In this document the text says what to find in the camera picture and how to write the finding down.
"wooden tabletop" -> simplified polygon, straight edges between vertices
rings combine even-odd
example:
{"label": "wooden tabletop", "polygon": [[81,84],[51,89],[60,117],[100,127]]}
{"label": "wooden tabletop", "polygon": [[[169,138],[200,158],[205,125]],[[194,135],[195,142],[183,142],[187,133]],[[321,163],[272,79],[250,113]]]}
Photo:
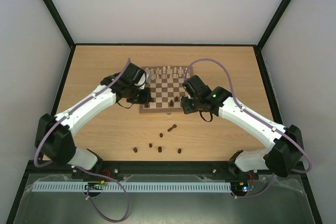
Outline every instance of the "wooden tabletop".
{"label": "wooden tabletop", "polygon": [[[272,118],[252,47],[77,46],[58,112],[87,96],[104,77],[119,72],[128,58],[139,67],[189,65],[199,58],[218,60],[229,71],[241,102]],[[222,86],[229,90],[225,73],[214,63],[199,62],[193,71],[211,89]],[[120,103],[128,105],[125,100]],[[168,132],[173,124],[177,128]],[[198,113],[140,114],[139,105],[127,110],[117,104],[88,122],[76,135],[75,144],[106,161],[225,161],[238,150],[263,147],[253,136],[222,118],[206,123]]]}

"chessboard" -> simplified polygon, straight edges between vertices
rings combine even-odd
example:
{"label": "chessboard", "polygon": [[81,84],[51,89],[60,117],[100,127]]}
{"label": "chessboard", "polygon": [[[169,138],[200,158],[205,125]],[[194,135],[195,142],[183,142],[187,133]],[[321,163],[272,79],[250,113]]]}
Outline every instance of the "chessboard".
{"label": "chessboard", "polygon": [[[152,102],[140,105],[140,113],[183,112],[181,97],[188,93],[182,87],[188,66],[142,67],[150,81],[145,86],[151,89]],[[193,75],[192,67],[187,78]]]}

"white wall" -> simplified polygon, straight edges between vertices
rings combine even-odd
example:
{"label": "white wall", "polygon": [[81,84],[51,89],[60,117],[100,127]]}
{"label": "white wall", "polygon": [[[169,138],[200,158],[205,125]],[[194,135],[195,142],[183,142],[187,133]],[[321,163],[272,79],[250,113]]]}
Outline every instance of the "white wall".
{"label": "white wall", "polygon": [[263,53],[286,124],[302,130],[323,223],[335,223],[336,1],[292,0]]}
{"label": "white wall", "polygon": [[53,0],[75,42],[256,44],[281,0]]}
{"label": "white wall", "polygon": [[0,0],[0,223],[5,223],[39,117],[51,111],[69,47],[42,0]]}

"white cable tray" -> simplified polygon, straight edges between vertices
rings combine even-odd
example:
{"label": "white cable tray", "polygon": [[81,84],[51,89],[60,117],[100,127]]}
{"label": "white cable tray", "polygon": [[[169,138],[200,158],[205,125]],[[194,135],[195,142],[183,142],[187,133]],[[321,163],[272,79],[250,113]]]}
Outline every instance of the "white cable tray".
{"label": "white cable tray", "polygon": [[[33,192],[86,192],[86,182],[36,182]],[[230,183],[145,183],[124,182],[122,185],[129,193],[231,193]],[[103,193],[122,193],[123,190],[113,182],[90,190]]]}

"black metal frame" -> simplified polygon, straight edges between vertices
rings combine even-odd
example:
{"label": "black metal frame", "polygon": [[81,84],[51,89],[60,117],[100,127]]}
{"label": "black metal frame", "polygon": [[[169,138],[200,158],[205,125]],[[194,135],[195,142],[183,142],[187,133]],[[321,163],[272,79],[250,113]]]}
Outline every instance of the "black metal frame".
{"label": "black metal frame", "polygon": [[[52,115],[56,114],[58,104],[62,95],[62,91],[67,79],[68,71],[71,65],[72,58],[74,56],[74,52],[77,45],[104,45],[104,46],[250,46],[253,47],[260,75],[263,80],[263,84],[265,87],[267,99],[269,102],[270,110],[272,112],[273,120],[277,123],[282,123],[279,107],[274,95],[274,91],[272,89],[272,85],[269,79],[268,71],[264,62],[263,55],[261,53],[262,48],[266,44],[268,38],[270,37],[272,31],[278,24],[281,16],[285,12],[287,6],[289,5],[291,0],[282,0],[277,11],[275,12],[273,18],[271,19],[269,25],[267,26],[262,38],[260,39],[258,45],[225,45],[225,44],[124,44],[124,43],[118,43],[118,44],[97,44],[97,43],[78,43],[75,44],[70,33],[68,32],[64,22],[62,21],[62,18],[60,17],[55,5],[53,4],[52,0],[43,0],[45,5],[47,6],[48,10],[50,11],[50,14],[55,20],[55,23],[59,27],[61,33],[63,34],[66,42],[68,43],[71,51],[68,57],[68,61],[61,79],[61,83],[55,98],[54,106],[51,111]],[[114,171],[114,169],[118,169],[118,174],[193,174],[193,175],[207,175],[212,176],[214,179],[226,179],[229,181],[236,181],[236,178],[232,177],[232,175],[227,174],[226,172],[221,171],[219,167],[227,165],[227,162],[114,162],[114,161],[106,161],[104,162],[104,166],[108,167],[111,171]],[[303,169],[303,164],[300,162],[296,168]],[[55,174],[55,173],[62,173],[62,174],[68,174],[71,173],[71,167],[70,166],[63,166],[58,167],[51,164],[50,166],[43,167],[43,168],[35,168],[32,161],[29,161],[27,164],[27,168],[25,170],[25,173],[23,175],[21,184],[19,186],[17,195],[15,197],[11,212],[9,214],[7,223],[13,223],[20,199],[23,195],[28,176],[29,174]],[[264,171],[263,173],[259,174],[269,174],[268,171]],[[306,174],[301,174],[301,180],[303,183],[303,186],[305,188],[305,191],[308,196],[308,201],[315,219],[316,223],[322,223],[319,211],[317,209],[316,202],[313,197],[313,193],[310,188],[310,184],[308,181],[308,178]]]}

